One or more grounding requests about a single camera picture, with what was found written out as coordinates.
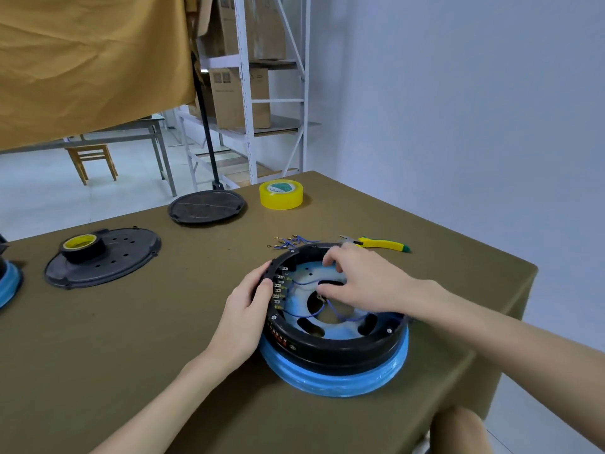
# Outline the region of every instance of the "person's left hand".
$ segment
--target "person's left hand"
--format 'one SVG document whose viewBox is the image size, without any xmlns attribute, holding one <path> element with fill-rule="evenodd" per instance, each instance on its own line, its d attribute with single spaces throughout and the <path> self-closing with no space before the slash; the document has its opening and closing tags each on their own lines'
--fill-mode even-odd
<svg viewBox="0 0 605 454">
<path fill-rule="evenodd" d="M 268 302 L 273 295 L 273 282 L 262 281 L 251 302 L 252 291 L 271 261 L 244 277 L 227 298 L 223 316 L 205 351 L 227 367 L 231 373 L 244 363 L 256 349 L 267 315 Z"/>
</svg>

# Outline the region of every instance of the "yellow curtain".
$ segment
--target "yellow curtain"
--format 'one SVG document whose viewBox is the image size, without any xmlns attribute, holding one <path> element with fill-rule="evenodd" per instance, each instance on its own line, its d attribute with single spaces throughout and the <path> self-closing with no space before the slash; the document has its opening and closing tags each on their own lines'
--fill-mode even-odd
<svg viewBox="0 0 605 454">
<path fill-rule="evenodd" d="M 0 0 L 0 150 L 193 99 L 183 0 Z"/>
</svg>

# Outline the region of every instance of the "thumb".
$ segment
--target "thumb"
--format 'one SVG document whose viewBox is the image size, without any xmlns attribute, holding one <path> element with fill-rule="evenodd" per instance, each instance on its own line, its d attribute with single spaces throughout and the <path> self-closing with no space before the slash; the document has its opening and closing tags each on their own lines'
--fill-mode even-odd
<svg viewBox="0 0 605 454">
<path fill-rule="evenodd" d="M 317 292 L 322 295 L 324 298 L 328 298 L 330 300 L 338 300 L 343 303 L 347 302 L 347 285 L 334 285 L 331 283 L 322 283 L 321 285 L 317 285 Z"/>
<path fill-rule="evenodd" d="M 263 279 L 256 288 L 256 294 L 249 307 L 254 311 L 258 311 L 259 315 L 264 315 L 267 312 L 271 296 L 273 296 L 273 281 L 269 278 Z"/>
</svg>

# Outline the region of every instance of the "blue base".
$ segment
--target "blue base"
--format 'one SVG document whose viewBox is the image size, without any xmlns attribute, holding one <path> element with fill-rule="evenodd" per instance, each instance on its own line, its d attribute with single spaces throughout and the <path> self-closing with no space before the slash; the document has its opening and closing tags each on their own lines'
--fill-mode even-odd
<svg viewBox="0 0 605 454">
<path fill-rule="evenodd" d="M 381 366 L 348 376 L 323 375 L 295 365 L 277 352 L 264 335 L 261 336 L 258 347 L 268 366 L 291 386 L 323 397 L 343 398 L 372 392 L 393 379 L 408 355 L 408 336 L 409 330 L 406 327 L 404 339 L 399 343 L 397 351 Z"/>
<path fill-rule="evenodd" d="M 0 307 L 8 303 L 19 288 L 21 273 L 10 261 L 6 261 L 6 272 L 0 279 Z"/>
</svg>

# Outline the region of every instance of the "wall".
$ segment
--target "wall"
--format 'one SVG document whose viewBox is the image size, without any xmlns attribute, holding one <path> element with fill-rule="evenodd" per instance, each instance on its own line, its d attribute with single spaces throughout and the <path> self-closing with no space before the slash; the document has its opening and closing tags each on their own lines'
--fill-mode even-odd
<svg viewBox="0 0 605 454">
<path fill-rule="evenodd" d="M 526 321 L 605 349 L 605 0 L 313 0 L 309 167 L 540 267 Z M 598 450 L 503 379 L 515 454 Z"/>
</svg>

